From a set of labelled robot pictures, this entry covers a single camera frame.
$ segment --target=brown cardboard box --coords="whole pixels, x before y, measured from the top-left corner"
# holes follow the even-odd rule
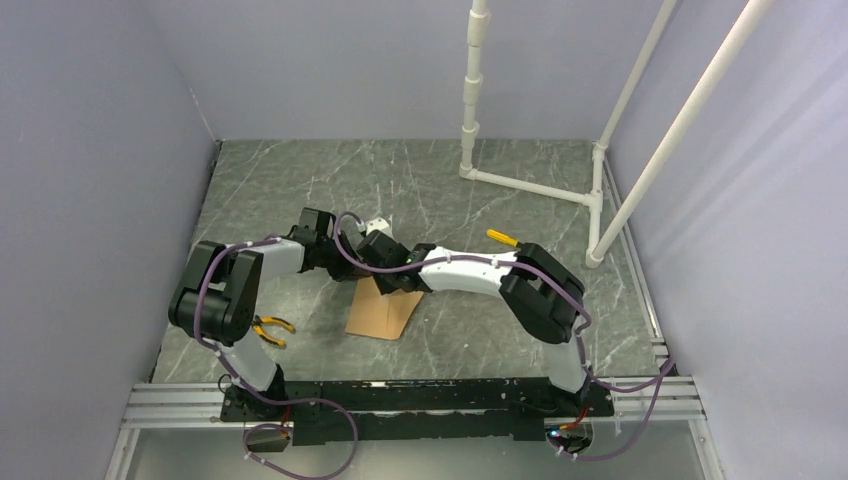
[[[380,295],[374,279],[363,278],[356,283],[345,332],[397,340],[423,295],[422,292],[406,293],[401,290]]]

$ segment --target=yellow handle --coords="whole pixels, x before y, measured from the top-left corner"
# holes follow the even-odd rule
[[[518,240],[510,237],[509,235],[503,234],[503,233],[501,233],[497,230],[492,230],[490,228],[489,230],[486,230],[486,235],[489,238],[491,238],[492,240],[495,240],[495,241],[501,242],[503,244],[509,245],[510,247],[517,247],[518,246]]]

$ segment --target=pliers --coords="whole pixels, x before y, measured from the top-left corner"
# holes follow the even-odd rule
[[[279,338],[272,337],[271,335],[268,335],[265,332],[265,329],[263,327],[268,325],[283,327],[289,332],[295,333],[294,325],[279,317],[260,317],[259,315],[253,316],[253,331],[256,332],[257,335],[259,335],[259,338],[275,347],[286,348],[286,342],[280,340]]]

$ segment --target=wall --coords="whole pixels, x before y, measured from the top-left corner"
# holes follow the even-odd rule
[[[681,5],[613,137],[624,190],[743,4]],[[848,471],[846,18],[775,2],[632,218],[729,479]]]
[[[214,143],[135,2],[7,2],[0,64],[0,476],[103,478]]]
[[[145,1],[216,138],[459,138],[470,0]],[[660,3],[491,1],[480,135],[599,137]]]

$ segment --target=purple cable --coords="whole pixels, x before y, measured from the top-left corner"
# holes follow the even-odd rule
[[[356,267],[358,267],[362,270],[372,272],[372,273],[400,273],[400,272],[405,272],[405,271],[408,271],[408,270],[413,270],[413,269],[417,269],[417,268],[421,268],[421,267],[426,267],[428,265],[433,265],[433,264],[436,264],[436,263],[442,263],[442,262],[448,261],[447,257],[431,258],[430,260],[424,260],[424,261],[421,261],[421,262],[410,263],[410,264],[406,264],[406,265],[403,265],[403,266],[400,266],[400,267],[393,267],[393,268],[372,267],[370,265],[366,265],[364,263],[361,263],[361,262],[357,261],[355,258],[353,258],[349,253],[347,253],[347,251],[345,251],[344,247],[341,244],[341,241],[339,240],[339,234],[341,233],[341,221],[345,217],[352,217],[356,221],[357,226],[363,225],[362,219],[359,218],[359,216],[357,216],[355,213],[353,213],[353,212],[343,212],[341,215],[339,215],[338,219],[336,220],[336,224],[333,225],[333,241],[335,242],[336,248],[338,248],[339,253],[341,253],[342,256],[345,257],[345,259],[348,262],[350,262],[351,264],[353,264],[354,266],[356,266]],[[480,256],[477,256],[477,255],[451,255],[450,261],[471,261],[471,262],[487,263],[487,264],[492,263],[492,260],[490,258],[480,257]],[[645,418],[639,424],[639,428],[636,430],[636,433],[634,433],[633,436],[630,437],[630,439],[627,441],[627,443],[625,443],[618,450],[604,454],[604,455],[598,455],[598,456],[592,456],[592,457],[580,457],[578,455],[575,458],[577,458],[579,460],[586,460],[586,461],[608,460],[610,458],[617,457],[618,455],[621,455],[622,453],[626,452],[628,449],[630,449],[630,447],[633,446],[634,443],[636,443],[636,440],[639,439],[639,437],[645,431],[645,428],[647,428],[648,420],[651,418],[651,413],[653,413],[653,411],[654,411],[654,405],[656,404],[657,398],[659,397],[659,394],[660,394],[660,385],[662,385],[663,378],[666,375],[668,375],[668,373],[674,367],[674,361],[669,357],[669,359],[666,360],[665,363],[663,363],[662,367],[660,368],[659,375],[657,375],[656,377],[652,378],[651,380],[649,380],[645,383],[642,383],[640,385],[637,385],[635,387],[621,388],[621,387],[616,387],[615,385],[610,385],[609,383],[601,381],[598,377],[596,377],[592,373],[591,370],[589,370],[589,366],[586,364],[586,346],[583,344],[583,338],[582,338],[581,333],[583,332],[583,330],[586,330],[587,328],[589,328],[589,326],[592,324],[592,317],[589,315],[589,312],[587,312],[586,309],[583,308],[583,305],[581,305],[580,302],[575,300],[574,297],[569,295],[568,292],[566,292],[561,286],[559,286],[559,284],[557,284],[551,277],[549,277],[547,274],[545,274],[544,272],[542,272],[538,268],[533,267],[532,265],[527,265],[526,263],[521,263],[521,262],[499,262],[499,265],[518,268],[518,269],[529,272],[529,273],[535,275],[536,277],[540,278],[543,282],[547,283],[548,286],[553,288],[554,291],[556,291],[562,298],[564,298],[565,301],[567,301],[572,307],[574,307],[574,309],[577,310],[577,312],[585,319],[585,322],[582,325],[578,326],[574,330],[574,337],[577,339],[577,351],[580,354],[580,363],[582,364],[583,370],[586,372],[586,375],[589,377],[589,379],[591,381],[593,381],[593,382],[597,383],[598,385],[606,388],[607,390],[610,390],[610,391],[613,391],[613,392],[618,392],[618,393],[636,392],[636,391],[642,390],[644,388],[647,388],[651,385],[656,385],[656,387],[654,388],[654,395],[651,398],[651,404],[648,406],[648,411],[645,414]]]
[[[233,379],[234,384],[237,384],[238,386],[244,388],[245,390],[250,392],[251,395],[253,395],[254,397],[256,397],[257,399],[259,399],[262,402],[265,402],[269,405],[277,405],[277,406],[298,405],[298,404],[301,404],[301,403],[315,402],[315,403],[323,403],[324,405],[329,405],[329,406],[335,408],[336,410],[342,412],[342,414],[345,416],[347,421],[350,423],[351,428],[353,429],[353,447],[350,450],[350,455],[347,457],[347,460],[345,460],[345,462],[342,464],[342,466],[339,467],[338,470],[336,470],[335,472],[330,473],[328,475],[323,475],[323,476],[319,476],[319,477],[308,477],[308,476],[300,475],[300,474],[297,474],[297,473],[294,473],[294,472],[290,472],[290,471],[288,471],[288,470],[286,470],[286,469],[284,469],[284,468],[282,468],[278,465],[275,465],[274,463],[266,461],[264,458],[261,458],[258,455],[254,454],[253,452],[250,451],[250,449],[247,445],[247,441],[248,441],[248,439],[250,438],[250,435],[253,432],[256,432],[258,430],[268,430],[271,427],[274,427],[275,429],[278,429],[280,431],[286,431],[287,432],[289,430],[287,427],[283,427],[282,425],[274,425],[274,424],[271,424],[271,423],[263,423],[261,425],[257,425],[255,427],[247,430],[244,433],[244,437],[242,438],[242,445],[244,446],[245,459],[250,458],[251,460],[253,460],[257,463],[260,463],[260,464],[262,464],[262,465],[264,465],[264,466],[266,466],[266,467],[268,467],[272,470],[275,470],[279,473],[282,473],[283,475],[288,475],[289,477],[295,478],[297,480],[328,480],[330,478],[338,476],[343,471],[345,471],[345,469],[347,469],[347,467],[349,467],[350,463],[353,461],[353,457],[356,455],[356,449],[357,449],[357,446],[359,444],[359,430],[356,428],[356,421],[354,421],[353,416],[350,414],[350,412],[345,410],[345,408],[342,407],[341,405],[339,405],[338,403],[333,402],[331,400],[324,399],[324,398],[300,398],[300,399],[297,399],[297,400],[272,400],[270,398],[265,397],[264,395],[259,393],[259,391],[257,391],[255,388],[253,388],[252,385],[248,384],[243,379],[241,379],[238,372],[236,372],[235,368],[233,368],[233,366],[230,364],[230,362],[227,361],[226,357],[224,357],[224,355],[221,352],[221,349],[218,348],[217,345],[203,340],[203,338],[200,336],[200,318],[201,318],[201,312],[203,311],[203,301],[206,299],[206,293],[209,291],[209,284],[212,282],[212,275],[215,273],[215,269],[218,268],[218,265],[220,265],[221,261],[228,254],[230,254],[233,251],[242,250],[242,249],[251,248],[251,247],[262,247],[262,246],[265,246],[265,245],[272,245],[272,244],[275,244],[275,243],[279,243],[280,240],[281,240],[281,238],[276,236],[276,235],[269,235],[269,236],[265,237],[265,239],[263,239],[259,242],[247,242],[247,243],[240,243],[240,244],[237,244],[237,245],[230,245],[229,247],[222,250],[221,253],[219,253],[217,256],[215,256],[214,259],[212,259],[212,263],[209,264],[209,268],[206,270],[206,274],[203,276],[203,282],[200,284],[200,291],[198,291],[198,293],[197,293],[197,308],[194,310],[194,339],[197,340],[197,342],[200,343],[201,345],[203,345],[204,347],[215,352],[215,356],[218,357],[218,361],[224,367],[224,370],[226,370],[227,373],[230,374],[230,377]]]

